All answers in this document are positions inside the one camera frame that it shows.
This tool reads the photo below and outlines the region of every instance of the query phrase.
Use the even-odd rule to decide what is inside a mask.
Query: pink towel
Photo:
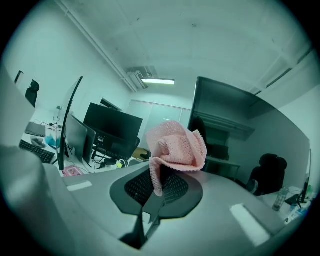
[[[177,121],[163,122],[146,133],[151,151],[150,175],[154,193],[161,197],[160,166],[174,170],[200,171],[206,161],[207,148],[200,132],[184,128]]]

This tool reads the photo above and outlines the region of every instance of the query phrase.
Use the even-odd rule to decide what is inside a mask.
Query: wall
[[[90,102],[103,97],[126,110],[130,91],[54,1],[41,2],[21,23],[9,42],[3,62],[14,80],[24,72],[19,90],[25,94],[34,79],[40,84],[36,110],[54,111],[68,89],[83,76],[72,110],[83,120]]]
[[[311,173],[309,184],[318,192],[320,189],[320,85],[279,110],[310,140]]]

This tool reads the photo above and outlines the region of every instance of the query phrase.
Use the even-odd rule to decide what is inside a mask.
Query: keyboard
[[[34,153],[44,164],[50,164],[52,158],[55,156],[55,153],[43,150],[41,147],[32,145],[24,140],[20,141],[19,148]]]

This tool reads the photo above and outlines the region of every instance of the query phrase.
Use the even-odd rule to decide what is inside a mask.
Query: air conditioner
[[[129,83],[131,82],[136,87],[137,91],[141,90],[141,89],[147,89],[148,88],[148,85],[142,82],[142,80],[141,80],[142,78],[144,78],[144,77],[143,77],[143,75],[141,74],[140,71],[128,72],[127,73],[128,82]]]

